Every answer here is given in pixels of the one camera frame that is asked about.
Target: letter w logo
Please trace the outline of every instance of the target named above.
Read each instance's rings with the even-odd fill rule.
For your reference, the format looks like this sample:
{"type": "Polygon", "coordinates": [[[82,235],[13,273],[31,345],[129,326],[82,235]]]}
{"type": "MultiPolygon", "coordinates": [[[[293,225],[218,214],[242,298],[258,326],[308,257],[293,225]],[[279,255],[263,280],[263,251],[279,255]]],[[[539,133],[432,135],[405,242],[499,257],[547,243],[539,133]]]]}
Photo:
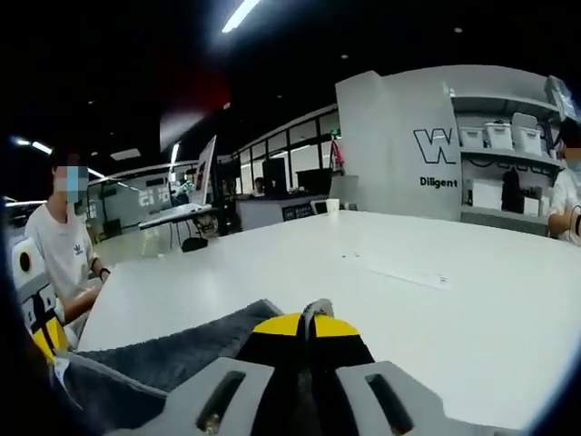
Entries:
{"type": "Polygon", "coordinates": [[[439,164],[440,157],[446,164],[456,164],[456,156],[450,145],[452,129],[448,132],[432,129],[431,134],[426,129],[418,129],[414,130],[414,136],[426,164],[439,164]]]}

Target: computer monitor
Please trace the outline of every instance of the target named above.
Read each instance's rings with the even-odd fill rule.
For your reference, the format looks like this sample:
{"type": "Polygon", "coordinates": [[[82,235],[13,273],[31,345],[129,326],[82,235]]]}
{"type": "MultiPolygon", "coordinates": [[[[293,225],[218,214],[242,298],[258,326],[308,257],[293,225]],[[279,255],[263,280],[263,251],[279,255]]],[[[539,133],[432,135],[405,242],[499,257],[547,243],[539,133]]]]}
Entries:
{"type": "Polygon", "coordinates": [[[208,193],[208,183],[210,181],[210,170],[212,168],[215,145],[216,136],[208,142],[208,145],[202,150],[198,158],[191,203],[199,204],[200,206],[204,206],[207,203],[206,195],[208,193]]]}
{"type": "Polygon", "coordinates": [[[283,158],[267,159],[262,163],[265,195],[285,195],[287,193],[287,176],[283,158]]]}
{"type": "Polygon", "coordinates": [[[322,168],[297,172],[299,186],[308,193],[328,194],[330,189],[331,169],[322,168]]]}

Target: counter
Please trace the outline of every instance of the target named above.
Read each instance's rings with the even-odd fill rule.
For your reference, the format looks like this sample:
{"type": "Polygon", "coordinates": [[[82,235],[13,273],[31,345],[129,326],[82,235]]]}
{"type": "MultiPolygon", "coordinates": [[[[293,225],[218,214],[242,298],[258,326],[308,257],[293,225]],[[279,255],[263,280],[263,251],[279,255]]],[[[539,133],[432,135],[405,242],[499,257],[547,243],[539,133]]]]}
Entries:
{"type": "Polygon", "coordinates": [[[327,195],[289,195],[279,199],[250,197],[236,201],[236,212],[240,216],[242,230],[247,231],[311,216],[310,202],[326,198],[327,195]]]}

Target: person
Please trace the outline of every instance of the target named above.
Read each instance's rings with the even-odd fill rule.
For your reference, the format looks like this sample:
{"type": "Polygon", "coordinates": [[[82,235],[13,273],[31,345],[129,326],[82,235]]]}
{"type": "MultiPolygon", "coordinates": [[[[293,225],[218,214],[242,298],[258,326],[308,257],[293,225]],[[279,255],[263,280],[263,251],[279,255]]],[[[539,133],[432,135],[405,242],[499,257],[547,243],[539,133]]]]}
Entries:
{"type": "MultiPolygon", "coordinates": [[[[568,160],[572,150],[581,148],[581,127],[576,121],[567,118],[561,124],[558,138],[560,141],[557,139],[556,147],[559,158],[568,160]]],[[[578,246],[581,246],[581,237],[571,229],[576,226],[576,219],[581,212],[577,191],[580,182],[569,168],[561,170],[553,187],[548,219],[551,236],[578,246]]]]}
{"type": "Polygon", "coordinates": [[[54,293],[62,304],[59,317],[79,337],[100,291],[100,286],[86,286],[89,270],[102,282],[110,272],[94,253],[84,224],[74,214],[74,203],[88,183],[81,155],[54,148],[51,171],[53,193],[28,218],[25,235],[34,240],[44,259],[54,293]]]}
{"type": "Polygon", "coordinates": [[[254,179],[254,191],[252,191],[252,196],[263,197],[264,196],[264,178],[257,177],[254,179]]]}

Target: white t-shirt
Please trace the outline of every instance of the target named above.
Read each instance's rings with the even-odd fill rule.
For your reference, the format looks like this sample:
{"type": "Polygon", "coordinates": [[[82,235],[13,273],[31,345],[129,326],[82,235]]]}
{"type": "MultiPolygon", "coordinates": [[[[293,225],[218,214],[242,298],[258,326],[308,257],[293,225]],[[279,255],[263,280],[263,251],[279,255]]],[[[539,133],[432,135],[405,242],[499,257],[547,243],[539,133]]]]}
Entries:
{"type": "Polygon", "coordinates": [[[36,242],[58,298],[63,302],[74,299],[87,282],[95,255],[73,206],[67,207],[66,224],[57,222],[46,204],[39,206],[28,218],[25,234],[36,242]]]}
{"type": "MultiPolygon", "coordinates": [[[[576,175],[571,170],[565,169],[556,177],[549,216],[553,213],[563,213],[566,207],[573,208],[578,204],[581,202],[579,202],[576,175]]],[[[581,238],[568,230],[559,234],[558,238],[581,246],[581,238]]]]}

